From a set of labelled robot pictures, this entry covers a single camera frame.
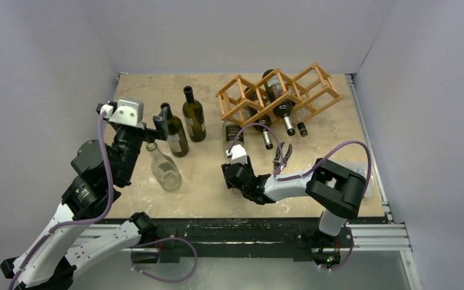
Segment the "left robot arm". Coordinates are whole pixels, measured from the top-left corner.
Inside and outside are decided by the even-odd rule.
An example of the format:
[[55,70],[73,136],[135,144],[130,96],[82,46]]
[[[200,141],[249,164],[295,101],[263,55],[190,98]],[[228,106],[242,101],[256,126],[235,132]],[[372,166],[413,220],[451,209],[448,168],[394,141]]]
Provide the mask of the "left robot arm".
[[129,247],[158,241],[157,227],[146,213],[134,213],[118,228],[83,245],[76,240],[102,221],[131,184],[144,143],[167,139],[167,108],[142,121],[140,101],[120,100],[97,106],[98,137],[83,143],[71,161],[76,177],[56,212],[34,243],[20,256],[5,259],[1,271],[10,289],[68,289],[87,269]]

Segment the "dark green bottle back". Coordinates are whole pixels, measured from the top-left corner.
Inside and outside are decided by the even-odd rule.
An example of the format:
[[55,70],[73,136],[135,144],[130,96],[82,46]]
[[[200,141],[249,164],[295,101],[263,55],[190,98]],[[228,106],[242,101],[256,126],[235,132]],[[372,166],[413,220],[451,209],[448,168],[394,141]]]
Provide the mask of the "dark green bottle back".
[[203,107],[202,104],[194,98],[191,86],[185,86],[183,93],[185,95],[185,103],[182,106],[182,113],[187,132],[190,139],[198,143],[206,138]]

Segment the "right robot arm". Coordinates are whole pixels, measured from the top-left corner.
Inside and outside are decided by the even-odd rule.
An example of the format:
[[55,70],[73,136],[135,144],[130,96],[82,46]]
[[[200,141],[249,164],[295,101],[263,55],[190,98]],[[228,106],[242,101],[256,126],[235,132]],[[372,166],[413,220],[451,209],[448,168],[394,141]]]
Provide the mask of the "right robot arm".
[[324,207],[318,227],[317,242],[331,245],[349,219],[358,217],[368,180],[338,163],[319,158],[318,167],[304,176],[303,172],[275,177],[255,175],[250,159],[244,163],[221,165],[228,189],[237,189],[242,196],[259,205],[273,204],[283,199],[310,197]]

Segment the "clear glass bottle tall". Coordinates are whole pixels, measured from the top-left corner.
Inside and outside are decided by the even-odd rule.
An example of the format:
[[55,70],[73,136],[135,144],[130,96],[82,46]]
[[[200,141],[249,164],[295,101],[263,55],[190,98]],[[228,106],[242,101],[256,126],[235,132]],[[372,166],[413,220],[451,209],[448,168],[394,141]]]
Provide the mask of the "clear glass bottle tall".
[[[233,143],[236,135],[238,135],[239,131],[241,130],[242,128],[236,124],[236,123],[233,123],[231,121],[224,121],[223,123],[223,126],[222,126],[222,136],[223,136],[223,148],[224,148],[224,156],[225,156],[225,160],[227,163],[230,163],[230,160],[231,160],[231,156],[228,156],[228,153],[229,153],[229,148],[231,146],[231,144]],[[244,145],[244,135],[243,133],[241,133],[238,137],[238,139],[236,140],[236,142],[233,144],[234,146],[236,145],[241,145],[244,149],[245,145]],[[247,156],[244,155],[243,157],[240,157],[239,158],[239,161],[243,161],[242,164],[246,164],[247,163]]]

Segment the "dark green bottle silver neck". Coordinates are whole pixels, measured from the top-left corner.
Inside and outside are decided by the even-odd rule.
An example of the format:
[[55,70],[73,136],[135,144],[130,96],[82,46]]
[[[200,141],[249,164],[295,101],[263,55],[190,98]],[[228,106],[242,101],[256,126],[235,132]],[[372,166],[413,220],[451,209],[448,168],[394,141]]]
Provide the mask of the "dark green bottle silver neck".
[[[247,99],[251,100],[252,102],[257,100],[256,93],[253,90],[251,90],[250,88],[245,88],[244,93],[245,93],[245,97]],[[248,113],[249,113],[250,117],[254,117],[258,113],[257,109],[254,109],[254,108],[251,108],[251,107],[248,107],[247,110],[248,110]],[[259,118],[257,118],[254,122],[258,123],[258,124],[263,124],[266,127],[271,126],[271,118],[270,118],[269,115],[266,115],[266,114],[259,117]],[[265,148],[267,150],[273,149],[274,145],[272,143],[271,134],[270,134],[269,130],[267,128],[263,127],[263,126],[254,126],[254,127],[255,127],[255,129],[257,131],[259,131],[262,134],[262,138],[263,138]]]

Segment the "square clear whisky bottle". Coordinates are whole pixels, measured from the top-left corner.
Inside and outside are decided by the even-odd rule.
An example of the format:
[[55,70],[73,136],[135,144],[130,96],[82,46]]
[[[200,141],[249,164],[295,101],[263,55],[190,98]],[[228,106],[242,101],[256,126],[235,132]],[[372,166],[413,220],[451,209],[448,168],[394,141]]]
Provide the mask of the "square clear whisky bottle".
[[297,128],[301,137],[308,136],[308,130],[304,122],[297,123]]

